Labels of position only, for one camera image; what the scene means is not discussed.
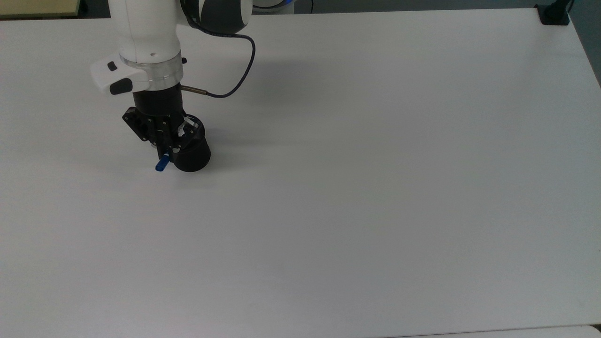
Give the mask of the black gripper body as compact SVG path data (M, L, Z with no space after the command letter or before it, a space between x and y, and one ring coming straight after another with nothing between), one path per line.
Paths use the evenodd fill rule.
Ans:
M205 147L205 129L202 122L193 115L172 113L168 115L148 115L135 107L127 109L123 120L143 142L156 147L158 143L171 144L171 156L179 156ZM189 144L180 152L173 151L173 137L177 131L189 131Z

